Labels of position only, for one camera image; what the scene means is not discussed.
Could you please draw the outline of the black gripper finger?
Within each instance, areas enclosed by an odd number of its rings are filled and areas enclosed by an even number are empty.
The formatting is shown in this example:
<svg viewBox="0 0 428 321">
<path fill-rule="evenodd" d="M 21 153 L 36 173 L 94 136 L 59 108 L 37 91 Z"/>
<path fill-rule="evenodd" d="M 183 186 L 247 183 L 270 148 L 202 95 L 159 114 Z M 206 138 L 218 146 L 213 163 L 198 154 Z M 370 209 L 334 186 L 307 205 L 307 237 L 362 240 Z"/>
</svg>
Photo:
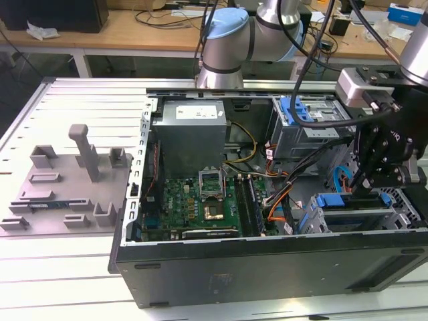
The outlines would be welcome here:
<svg viewBox="0 0 428 321">
<path fill-rule="evenodd" d="M 417 163 L 407 160 L 400 165 L 384 164 L 367 175 L 368 190 L 406 188 L 417 184 Z"/>
<path fill-rule="evenodd" d="M 352 194 L 363 196 L 370 193 L 372 173 L 381 163 L 388 146 L 380 125 L 358 126 L 354 137 L 354 155 L 358 170 L 352 180 Z"/>
</svg>

